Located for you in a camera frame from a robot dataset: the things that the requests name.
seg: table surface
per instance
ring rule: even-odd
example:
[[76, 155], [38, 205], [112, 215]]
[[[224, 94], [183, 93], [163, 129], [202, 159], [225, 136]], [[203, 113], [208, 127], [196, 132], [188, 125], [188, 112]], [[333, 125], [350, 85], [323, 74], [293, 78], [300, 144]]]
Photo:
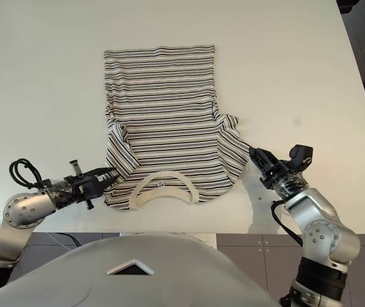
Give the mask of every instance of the table surface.
[[[216, 45], [220, 110], [253, 146], [288, 157], [314, 147], [305, 177], [365, 233], [365, 94], [334, 0], [0, 0], [0, 218], [23, 192], [8, 174], [26, 157], [44, 178], [101, 167], [106, 153], [105, 49]], [[277, 197], [248, 165], [203, 205], [158, 199], [136, 212], [72, 205], [38, 228], [54, 232], [276, 233]], [[291, 223], [284, 215], [283, 220]]]

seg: black cable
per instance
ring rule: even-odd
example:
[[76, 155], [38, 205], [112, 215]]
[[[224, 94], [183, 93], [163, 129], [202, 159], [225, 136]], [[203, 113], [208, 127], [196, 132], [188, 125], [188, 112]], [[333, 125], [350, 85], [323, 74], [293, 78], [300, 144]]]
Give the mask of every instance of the black cable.
[[66, 236], [70, 237], [77, 247], [81, 246], [80, 242], [75, 237], [73, 237], [72, 235], [69, 235], [68, 233], [64, 233], [64, 232], [58, 232], [58, 234], [59, 235], [66, 235]]
[[291, 236], [292, 239], [294, 239], [296, 241], [296, 243], [298, 243], [299, 245], [302, 246], [303, 242], [302, 242], [302, 239], [295, 233], [293, 232], [292, 230], [290, 230], [288, 227], [286, 227], [284, 224], [282, 224], [282, 222], [280, 221], [280, 219], [278, 218], [278, 216], [276, 215], [275, 213], [275, 209], [279, 206], [279, 205], [283, 205], [285, 203], [285, 201], [283, 200], [280, 200], [280, 201], [274, 201], [272, 203], [272, 206], [271, 206], [271, 213], [272, 213], [272, 217], [273, 219], [275, 220], [275, 222], [277, 222], [283, 230], [286, 231], [286, 233], [288, 235]]
[[[33, 184], [31, 182], [28, 182], [23, 176], [19, 173], [18, 166], [23, 165], [25, 168], [28, 168], [33, 176], [35, 177], [36, 182]], [[43, 188], [42, 176], [40, 175], [39, 171], [30, 163], [29, 160], [25, 158], [17, 159], [16, 161], [13, 161], [9, 166], [9, 174], [12, 177], [12, 179], [19, 185], [23, 187], [27, 187], [28, 189], [31, 189], [32, 187], [36, 187], [37, 189]]]

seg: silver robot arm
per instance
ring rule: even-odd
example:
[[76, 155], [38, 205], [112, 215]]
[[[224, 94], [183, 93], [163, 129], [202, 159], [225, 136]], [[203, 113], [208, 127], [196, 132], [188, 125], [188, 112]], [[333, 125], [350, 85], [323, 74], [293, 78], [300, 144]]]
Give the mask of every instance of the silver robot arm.
[[[302, 172], [312, 163], [313, 149], [296, 145], [290, 161], [277, 160], [272, 153], [250, 148], [252, 162], [261, 170], [261, 182], [274, 189], [282, 201], [272, 205], [272, 214], [303, 249], [296, 279], [282, 306], [342, 306], [350, 262], [359, 254], [360, 242], [337, 216], [335, 208], [316, 189], [310, 188]], [[302, 239], [285, 227], [275, 215], [283, 205], [299, 226]]]
[[75, 176], [67, 176], [64, 180], [52, 184], [50, 180], [41, 180], [39, 174], [36, 178], [38, 182], [30, 184], [21, 177], [17, 165], [25, 165], [33, 174], [38, 173], [37, 169], [25, 159], [19, 159], [14, 163], [16, 174], [12, 173], [13, 163], [10, 171], [15, 181], [28, 188], [36, 187], [38, 191], [16, 194], [4, 207], [0, 222], [0, 288], [9, 280], [13, 268], [28, 245], [33, 230], [45, 217], [82, 201], [87, 202], [88, 209], [92, 209], [91, 200], [102, 196], [103, 190], [114, 184], [118, 177], [107, 177], [99, 181], [99, 176], [108, 174], [113, 168], [97, 168], [82, 173], [77, 160], [74, 160], [70, 163], [76, 172]]

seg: striped t-shirt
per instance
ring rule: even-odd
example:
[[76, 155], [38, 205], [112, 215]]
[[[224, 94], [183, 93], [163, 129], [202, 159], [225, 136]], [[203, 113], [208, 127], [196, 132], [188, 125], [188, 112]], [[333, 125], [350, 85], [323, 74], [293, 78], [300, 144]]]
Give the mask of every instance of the striped t-shirt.
[[146, 200], [164, 196], [156, 193], [167, 188], [209, 201], [235, 183], [249, 146], [236, 130], [238, 119], [218, 111], [214, 53], [212, 45], [104, 53], [106, 165], [119, 175], [106, 190], [107, 205], [135, 209], [133, 193], [134, 202], [147, 191]]

